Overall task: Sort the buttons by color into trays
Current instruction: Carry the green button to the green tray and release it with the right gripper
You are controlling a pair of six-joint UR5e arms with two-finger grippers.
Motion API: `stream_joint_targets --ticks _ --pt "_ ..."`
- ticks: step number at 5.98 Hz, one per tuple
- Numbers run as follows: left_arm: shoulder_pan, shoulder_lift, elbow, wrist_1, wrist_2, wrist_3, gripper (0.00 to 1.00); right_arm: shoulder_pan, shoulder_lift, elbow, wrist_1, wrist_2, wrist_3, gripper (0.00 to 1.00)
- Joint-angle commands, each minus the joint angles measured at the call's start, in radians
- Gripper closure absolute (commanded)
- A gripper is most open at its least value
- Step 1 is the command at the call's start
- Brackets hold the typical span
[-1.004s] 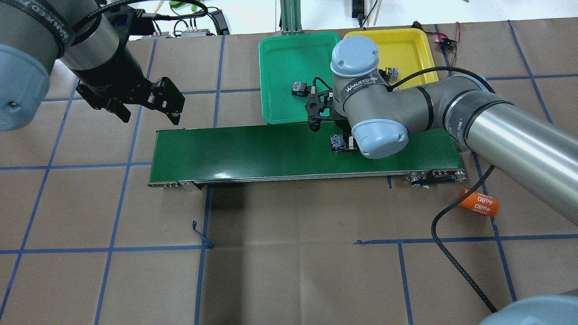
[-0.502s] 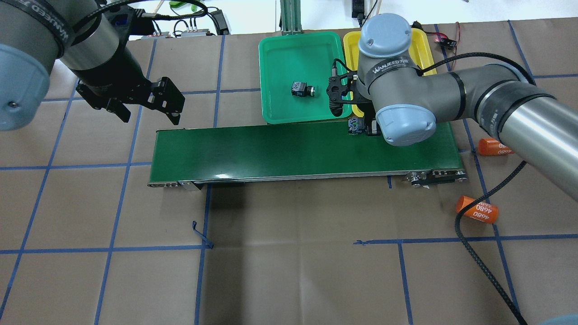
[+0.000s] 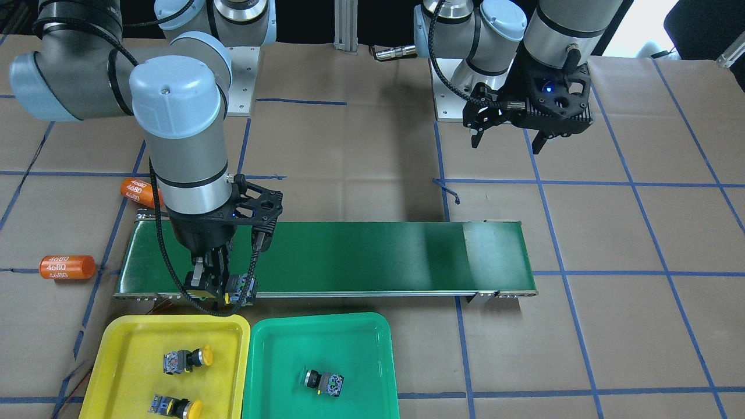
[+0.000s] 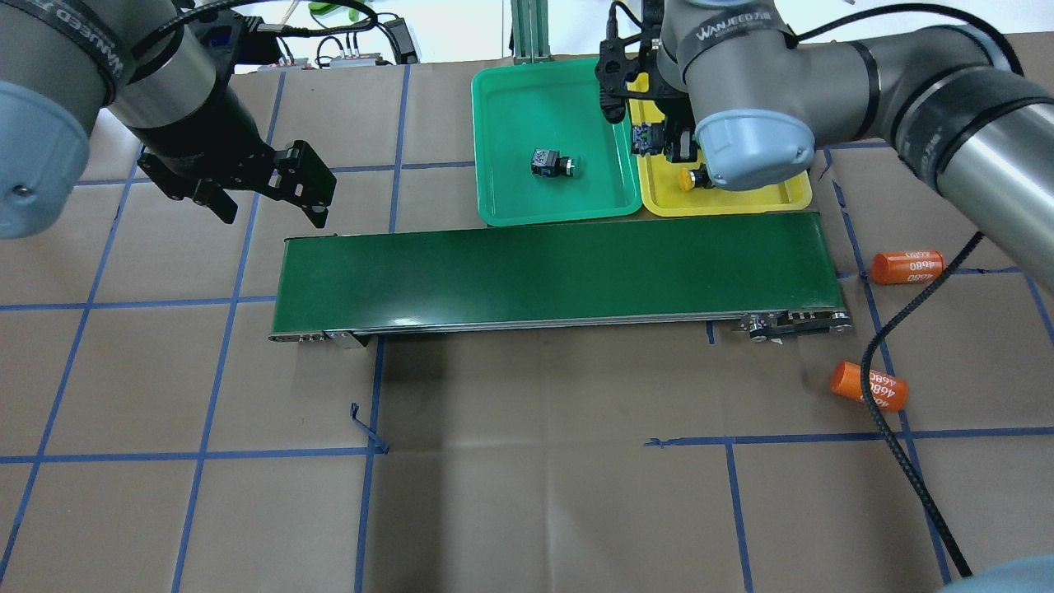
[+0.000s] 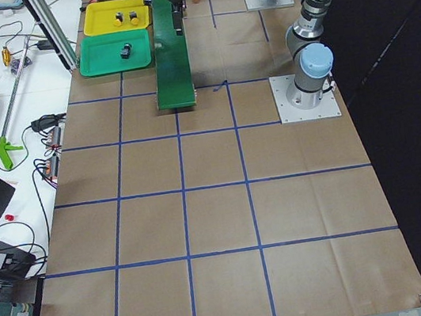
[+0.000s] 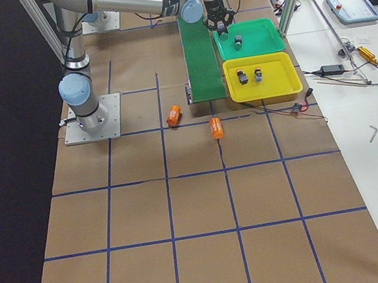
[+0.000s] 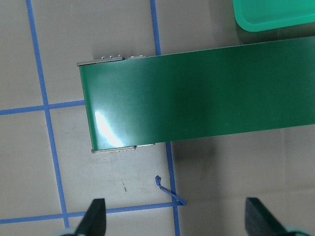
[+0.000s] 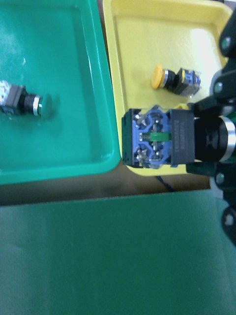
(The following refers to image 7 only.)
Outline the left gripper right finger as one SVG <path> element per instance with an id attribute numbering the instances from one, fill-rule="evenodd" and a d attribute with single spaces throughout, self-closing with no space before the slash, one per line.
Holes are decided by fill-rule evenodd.
<path id="1" fill-rule="evenodd" d="M 245 201 L 245 229 L 249 236 L 286 236 L 289 232 L 258 198 Z"/>

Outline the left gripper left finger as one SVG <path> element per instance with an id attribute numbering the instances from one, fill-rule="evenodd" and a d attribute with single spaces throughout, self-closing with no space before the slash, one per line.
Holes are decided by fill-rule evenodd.
<path id="1" fill-rule="evenodd" d="M 106 206 L 104 199 L 94 199 L 78 225 L 76 236 L 104 236 L 106 233 Z"/>

